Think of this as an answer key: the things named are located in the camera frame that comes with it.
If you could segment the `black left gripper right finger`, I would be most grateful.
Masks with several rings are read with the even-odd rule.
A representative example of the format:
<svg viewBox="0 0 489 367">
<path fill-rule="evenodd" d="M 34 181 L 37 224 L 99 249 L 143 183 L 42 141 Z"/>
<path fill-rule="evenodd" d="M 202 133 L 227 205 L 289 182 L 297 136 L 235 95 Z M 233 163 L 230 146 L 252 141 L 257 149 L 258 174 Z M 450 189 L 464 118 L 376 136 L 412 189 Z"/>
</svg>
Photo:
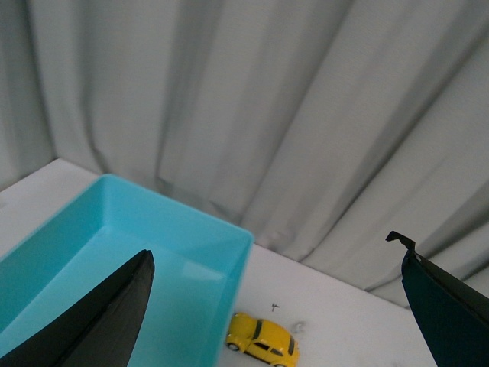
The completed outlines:
<svg viewBox="0 0 489 367">
<path fill-rule="evenodd" d="M 488 298 L 416 252 L 395 231 L 386 240 L 406 247 L 402 285 L 437 366 L 488 365 Z"/>
</svg>

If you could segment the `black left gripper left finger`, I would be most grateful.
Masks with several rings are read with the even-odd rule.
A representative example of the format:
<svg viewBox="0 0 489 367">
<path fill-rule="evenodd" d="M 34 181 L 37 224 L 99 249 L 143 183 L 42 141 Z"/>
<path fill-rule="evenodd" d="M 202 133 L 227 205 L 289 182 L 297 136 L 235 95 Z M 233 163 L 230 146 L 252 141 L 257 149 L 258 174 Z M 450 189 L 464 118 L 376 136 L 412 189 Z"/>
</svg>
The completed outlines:
<svg viewBox="0 0 489 367">
<path fill-rule="evenodd" d="M 58 318 L 1 357 L 1 365 L 127 366 L 153 279 L 153 254 L 142 250 Z"/>
</svg>

